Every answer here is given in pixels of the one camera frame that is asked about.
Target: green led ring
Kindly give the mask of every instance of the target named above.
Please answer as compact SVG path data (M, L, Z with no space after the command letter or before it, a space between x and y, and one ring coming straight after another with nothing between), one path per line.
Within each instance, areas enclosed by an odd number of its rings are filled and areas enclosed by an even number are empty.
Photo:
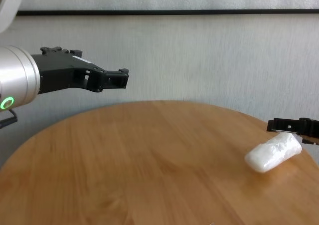
M12 97L8 97L2 101L0 104L0 109L7 109L14 103L14 99Z

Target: black cable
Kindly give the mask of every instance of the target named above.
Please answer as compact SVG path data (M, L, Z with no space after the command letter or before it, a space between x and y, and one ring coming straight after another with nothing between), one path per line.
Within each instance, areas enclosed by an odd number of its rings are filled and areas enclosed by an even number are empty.
M17 16L40 15L209 15L209 14L314 14L319 9L200 9L200 10L20 10Z
M13 115L13 117L0 120L0 129L18 121L16 113L12 109L9 109L9 112Z

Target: black plastic bracket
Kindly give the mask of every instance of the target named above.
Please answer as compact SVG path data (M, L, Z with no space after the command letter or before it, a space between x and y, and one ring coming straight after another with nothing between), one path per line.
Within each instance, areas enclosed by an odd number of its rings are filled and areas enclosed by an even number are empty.
M290 132L296 133L303 138L305 144L319 144L319 121L309 118L279 119L268 121L267 131L269 132Z
M93 92L103 89L125 89L128 69L107 71L82 59L82 51L61 47L41 48L42 54L32 55L40 72L39 94L67 88L81 88Z

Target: wood grain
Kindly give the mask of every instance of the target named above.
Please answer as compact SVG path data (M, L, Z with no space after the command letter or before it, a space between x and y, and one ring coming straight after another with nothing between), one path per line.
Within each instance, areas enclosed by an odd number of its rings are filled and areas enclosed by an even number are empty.
M248 115L139 102L61 121L0 171L1 225L318 225L303 151L266 174L244 155L275 136Z

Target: metal cylinder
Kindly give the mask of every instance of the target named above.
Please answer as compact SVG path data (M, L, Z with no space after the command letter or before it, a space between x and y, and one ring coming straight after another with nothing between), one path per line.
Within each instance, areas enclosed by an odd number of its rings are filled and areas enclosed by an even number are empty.
M30 103L39 93L38 67L25 50L0 47L0 111Z

